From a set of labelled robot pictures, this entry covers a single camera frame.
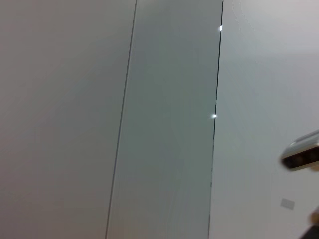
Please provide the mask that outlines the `small grey wall plate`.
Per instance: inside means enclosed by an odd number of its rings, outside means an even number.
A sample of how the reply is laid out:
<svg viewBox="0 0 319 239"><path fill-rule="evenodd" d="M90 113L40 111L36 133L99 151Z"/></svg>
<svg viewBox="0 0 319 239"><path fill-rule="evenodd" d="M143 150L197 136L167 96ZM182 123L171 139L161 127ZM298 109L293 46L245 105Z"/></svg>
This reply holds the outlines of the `small grey wall plate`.
<svg viewBox="0 0 319 239"><path fill-rule="evenodd" d="M281 200L280 206L289 210L293 210L295 206L295 202L292 200L283 198Z"/></svg>

